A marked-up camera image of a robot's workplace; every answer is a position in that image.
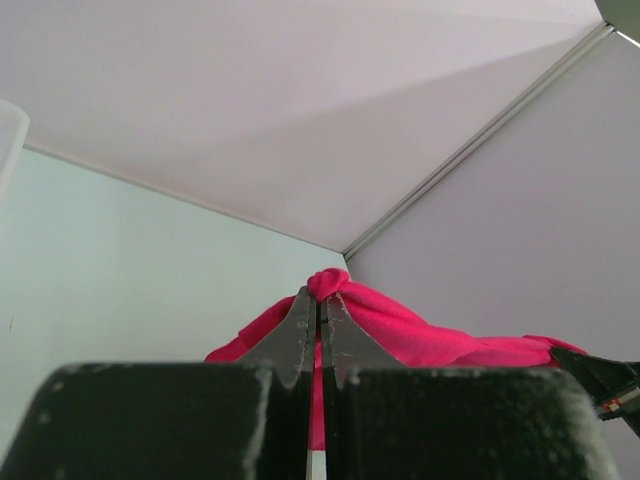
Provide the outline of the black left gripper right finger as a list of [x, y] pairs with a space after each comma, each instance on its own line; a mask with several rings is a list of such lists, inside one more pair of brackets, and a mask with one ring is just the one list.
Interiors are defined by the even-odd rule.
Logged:
[[319, 306], [331, 479], [616, 479], [585, 391], [551, 368], [409, 368]]

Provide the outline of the white perforated plastic basket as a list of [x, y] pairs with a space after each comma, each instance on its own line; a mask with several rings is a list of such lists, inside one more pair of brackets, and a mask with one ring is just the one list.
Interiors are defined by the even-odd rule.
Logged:
[[1, 100], [0, 104], [0, 192], [1, 200], [4, 200], [28, 133], [30, 118], [24, 110], [8, 101]]

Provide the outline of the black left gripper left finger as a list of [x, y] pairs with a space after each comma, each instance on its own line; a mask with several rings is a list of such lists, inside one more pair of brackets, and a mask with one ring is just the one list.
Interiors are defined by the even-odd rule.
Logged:
[[307, 479], [316, 301], [232, 363], [84, 363], [40, 386], [5, 479]]

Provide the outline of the crimson red t shirt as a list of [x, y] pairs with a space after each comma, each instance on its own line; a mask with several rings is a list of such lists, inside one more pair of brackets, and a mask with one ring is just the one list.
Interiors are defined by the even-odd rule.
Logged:
[[[560, 347], [580, 354], [585, 350], [564, 341], [536, 335], [522, 337], [474, 337], [460, 330], [427, 323], [415, 312], [364, 284], [349, 273], [328, 268], [307, 281], [310, 294], [323, 301], [340, 294], [351, 317], [396, 360], [408, 367], [551, 367], [559, 368], [551, 349]], [[240, 330], [227, 345], [205, 357], [209, 363], [239, 360], [286, 317], [295, 295], [285, 297]], [[325, 450], [322, 374], [314, 372], [313, 420], [309, 445]]]

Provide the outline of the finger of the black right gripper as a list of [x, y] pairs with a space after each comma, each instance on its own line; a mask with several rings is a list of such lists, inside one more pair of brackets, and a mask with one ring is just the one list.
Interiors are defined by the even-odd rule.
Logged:
[[602, 421], [622, 419], [639, 436], [639, 363], [553, 347], [551, 356], [590, 395]]

